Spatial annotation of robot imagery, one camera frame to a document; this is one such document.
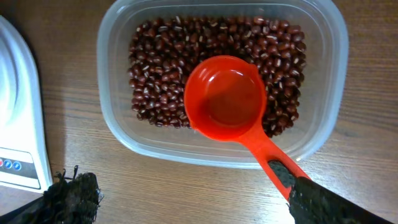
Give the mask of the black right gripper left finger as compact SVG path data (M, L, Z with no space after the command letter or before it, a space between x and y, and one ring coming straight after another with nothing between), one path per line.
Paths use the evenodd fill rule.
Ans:
M103 194L92 172L66 177L57 172L58 182L40 198L1 216L1 223L15 224L92 224L96 221Z

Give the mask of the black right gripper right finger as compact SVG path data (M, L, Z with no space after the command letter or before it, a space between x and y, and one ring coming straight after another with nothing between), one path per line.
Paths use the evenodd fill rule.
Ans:
M297 224L392 224L304 177L295 177L279 161L268 162L290 188L289 212Z

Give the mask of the red measuring scoop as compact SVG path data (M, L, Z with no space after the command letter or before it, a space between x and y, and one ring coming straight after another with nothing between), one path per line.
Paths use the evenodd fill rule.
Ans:
M306 173L265 134L262 117L266 104L257 67L237 57L206 59L194 68L185 85L184 105L190 126L210 139L242 144L288 198L291 188L283 185L269 162L280 161L295 177L306 177Z

